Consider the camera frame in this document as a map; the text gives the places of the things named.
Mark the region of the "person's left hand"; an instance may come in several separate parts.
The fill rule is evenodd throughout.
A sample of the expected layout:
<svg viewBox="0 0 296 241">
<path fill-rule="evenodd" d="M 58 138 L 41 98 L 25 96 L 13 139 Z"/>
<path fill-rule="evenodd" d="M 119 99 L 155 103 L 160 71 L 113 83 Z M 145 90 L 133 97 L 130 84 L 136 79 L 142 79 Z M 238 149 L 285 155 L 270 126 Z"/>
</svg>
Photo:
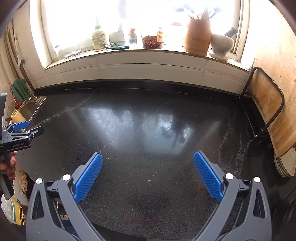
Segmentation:
<svg viewBox="0 0 296 241">
<path fill-rule="evenodd" d="M 8 164 L 1 162 L 0 166 L 1 173 L 5 173 L 10 181 L 15 180 L 16 178 L 16 155 L 17 151 L 14 151 Z"/>
</svg>

